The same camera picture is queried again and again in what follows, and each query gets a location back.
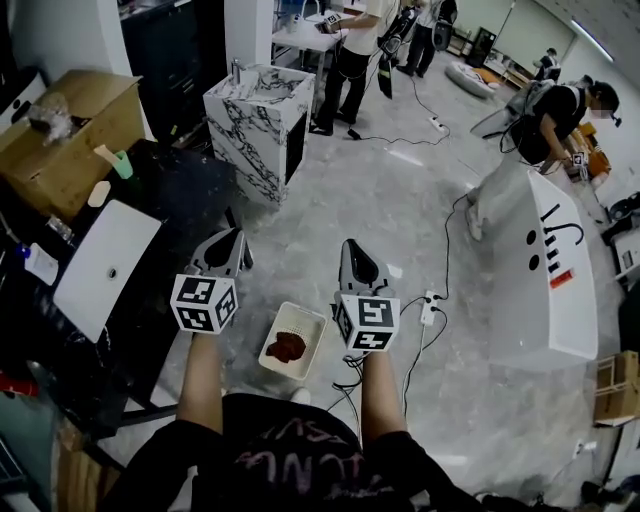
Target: red food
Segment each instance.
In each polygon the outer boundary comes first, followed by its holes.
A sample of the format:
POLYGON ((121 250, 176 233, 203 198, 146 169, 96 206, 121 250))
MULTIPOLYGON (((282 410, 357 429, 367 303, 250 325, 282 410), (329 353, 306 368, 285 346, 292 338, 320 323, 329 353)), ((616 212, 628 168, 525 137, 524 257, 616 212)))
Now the red food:
POLYGON ((283 363, 288 363, 300 359, 306 348, 304 340, 297 334, 278 332, 276 333, 276 342, 267 348, 267 355, 273 356, 283 363))

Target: white sneaker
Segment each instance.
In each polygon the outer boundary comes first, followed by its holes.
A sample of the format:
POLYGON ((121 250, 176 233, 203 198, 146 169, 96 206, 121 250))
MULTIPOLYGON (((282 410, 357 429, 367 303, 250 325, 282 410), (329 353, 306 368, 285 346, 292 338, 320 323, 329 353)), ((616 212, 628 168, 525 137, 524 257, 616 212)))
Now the white sneaker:
POLYGON ((311 392, 307 388, 298 388, 289 401, 294 404, 311 405, 311 392))
POLYGON ((467 227, 469 228, 469 234, 476 242, 482 241, 482 228, 478 222, 478 205, 474 204, 467 208, 465 212, 467 218, 467 227))

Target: black t-shirt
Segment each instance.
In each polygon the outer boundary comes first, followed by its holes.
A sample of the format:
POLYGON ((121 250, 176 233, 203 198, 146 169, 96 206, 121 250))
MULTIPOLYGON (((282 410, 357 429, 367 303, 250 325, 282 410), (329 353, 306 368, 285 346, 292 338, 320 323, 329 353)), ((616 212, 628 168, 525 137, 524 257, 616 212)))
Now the black t-shirt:
POLYGON ((363 452, 322 409, 252 395, 223 400, 224 436, 186 421, 135 455, 102 511, 167 510, 187 477, 192 510, 481 511, 406 432, 363 452))
POLYGON ((573 89, 556 85, 549 89, 533 107, 534 116, 524 116, 511 129, 513 138, 520 154, 530 164, 538 164, 549 156, 551 148, 540 133, 542 117, 548 114, 556 122, 556 135, 559 140, 566 139, 580 124, 587 108, 585 93, 578 89, 580 101, 576 101, 573 89))

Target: ceiling light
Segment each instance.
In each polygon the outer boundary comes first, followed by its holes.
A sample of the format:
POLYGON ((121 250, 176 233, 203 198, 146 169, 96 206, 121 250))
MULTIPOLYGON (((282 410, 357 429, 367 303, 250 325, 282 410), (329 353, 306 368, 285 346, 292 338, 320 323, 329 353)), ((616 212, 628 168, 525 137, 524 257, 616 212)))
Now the ceiling light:
POLYGON ((584 37, 591 41, 607 59, 613 62, 613 57, 609 54, 609 52, 605 50, 604 47, 598 42, 598 40, 591 34, 589 34, 589 32, 587 32, 587 30, 582 25, 580 25, 580 23, 578 23, 576 20, 571 20, 571 23, 573 23, 573 26, 578 29, 578 32, 580 32, 584 37))

